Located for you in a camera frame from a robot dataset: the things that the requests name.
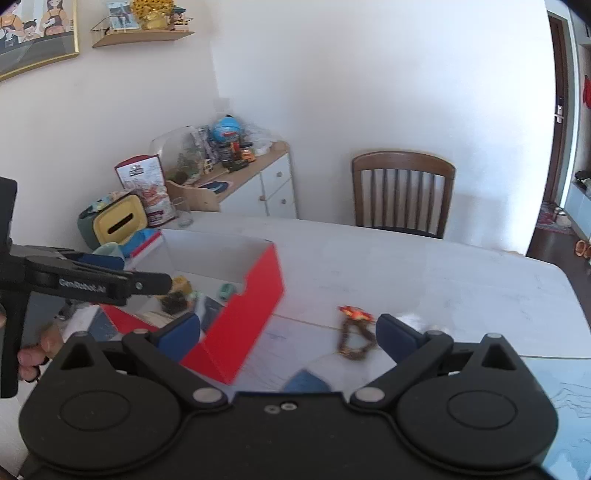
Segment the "red box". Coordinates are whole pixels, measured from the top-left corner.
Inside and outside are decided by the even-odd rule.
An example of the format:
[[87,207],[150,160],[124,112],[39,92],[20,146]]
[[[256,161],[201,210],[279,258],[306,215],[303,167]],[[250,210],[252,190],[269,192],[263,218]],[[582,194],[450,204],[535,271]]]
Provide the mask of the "red box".
[[[284,291],[275,245],[256,238],[163,230],[133,259],[131,268],[183,275],[195,290],[214,299],[223,283],[237,286],[238,293],[181,361],[225,384],[235,379]],[[146,312],[154,302],[154,298],[134,297],[124,310]],[[123,334],[136,328],[156,330],[117,307],[103,309]]]

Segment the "human hand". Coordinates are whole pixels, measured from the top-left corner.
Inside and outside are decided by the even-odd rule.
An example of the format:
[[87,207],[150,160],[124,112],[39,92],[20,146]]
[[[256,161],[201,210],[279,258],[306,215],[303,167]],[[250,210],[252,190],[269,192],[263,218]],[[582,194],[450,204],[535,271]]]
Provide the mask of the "human hand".
[[[6,315],[0,306],[0,328],[6,324]],[[45,365],[54,358],[63,346],[61,334],[56,325],[51,325],[41,334],[39,345],[23,348],[18,353],[18,375],[26,382],[36,380],[41,374],[40,365]]]

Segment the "glass cup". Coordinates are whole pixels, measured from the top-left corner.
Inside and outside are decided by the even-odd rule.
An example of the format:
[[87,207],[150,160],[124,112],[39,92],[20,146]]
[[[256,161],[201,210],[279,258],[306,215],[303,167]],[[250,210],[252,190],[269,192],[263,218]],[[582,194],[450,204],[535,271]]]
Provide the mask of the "glass cup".
[[187,228],[193,223],[193,214],[185,197],[177,197],[173,200],[174,209],[177,211],[177,222],[180,228]]

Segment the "gold decoration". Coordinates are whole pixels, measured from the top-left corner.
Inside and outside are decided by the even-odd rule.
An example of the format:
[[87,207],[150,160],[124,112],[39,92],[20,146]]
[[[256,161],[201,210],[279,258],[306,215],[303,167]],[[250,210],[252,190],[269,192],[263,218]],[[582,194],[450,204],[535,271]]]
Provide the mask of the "gold decoration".
[[166,30],[173,7],[173,0],[134,0],[131,11],[144,30]]

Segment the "framed picture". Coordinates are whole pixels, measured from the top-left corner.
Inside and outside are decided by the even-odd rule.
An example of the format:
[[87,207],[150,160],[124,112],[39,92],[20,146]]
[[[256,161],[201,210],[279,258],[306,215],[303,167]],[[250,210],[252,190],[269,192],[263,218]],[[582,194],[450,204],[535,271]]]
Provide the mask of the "framed picture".
[[133,13],[130,2],[109,2],[109,25],[111,30],[130,30],[139,28]]
[[0,17],[0,80],[79,53],[76,0],[14,0]]

